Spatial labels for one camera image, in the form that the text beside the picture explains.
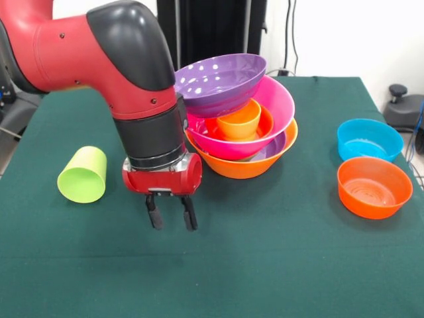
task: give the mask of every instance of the cup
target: cup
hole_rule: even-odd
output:
[[[217,118],[217,125],[228,141],[251,141],[256,138],[259,125],[260,105],[254,99],[241,110]]]
[[[58,176],[58,189],[70,201],[91,203],[106,190],[106,155],[93,146],[80,148]]]

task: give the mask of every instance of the table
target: table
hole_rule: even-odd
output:
[[[337,196],[337,127],[382,120],[358,78],[279,78],[296,104],[299,138],[268,172],[230,180],[207,166],[186,231],[176,198],[121,180],[125,154],[101,96],[45,97],[0,180],[0,317],[422,317],[424,197],[383,221]],[[56,178],[92,144],[108,157],[107,191],[66,201]],[[403,158],[396,161],[412,174]]]

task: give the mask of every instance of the lime green cup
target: lime green cup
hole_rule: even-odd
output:
[[[97,201],[106,190],[106,155],[93,146],[80,148],[58,176],[60,193],[76,203]]]

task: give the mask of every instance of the orange bowl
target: orange bowl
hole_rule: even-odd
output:
[[[255,139],[261,112],[259,103],[251,98],[239,111],[218,117],[217,125],[227,141],[251,141]]]
[[[272,114],[267,108],[261,106],[261,113],[259,119],[259,125],[254,135],[254,139],[266,138],[274,128],[274,119]],[[207,129],[207,135],[214,139],[225,140],[225,136],[218,127],[216,118],[205,119],[205,126]]]
[[[337,179],[343,205],[367,219],[391,217],[413,193],[411,180],[402,169],[374,157],[356,157],[343,162]]]
[[[296,120],[293,119],[286,129],[286,145],[278,154],[258,161],[237,162],[219,159],[202,151],[195,143],[189,130],[186,131],[187,139],[197,150],[200,156],[206,161],[211,169],[222,176],[232,179],[249,179],[257,177],[268,170],[287,150],[289,150],[298,134]]]

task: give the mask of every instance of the red robot arm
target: red robot arm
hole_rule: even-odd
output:
[[[187,227],[195,229],[188,195],[200,185],[201,160],[184,144],[185,107],[156,18],[136,1],[58,20],[52,7],[53,0],[0,1],[0,55],[12,80],[31,93],[100,91],[128,156],[125,184],[148,196],[154,227],[162,222],[153,196],[169,194],[182,197]]]

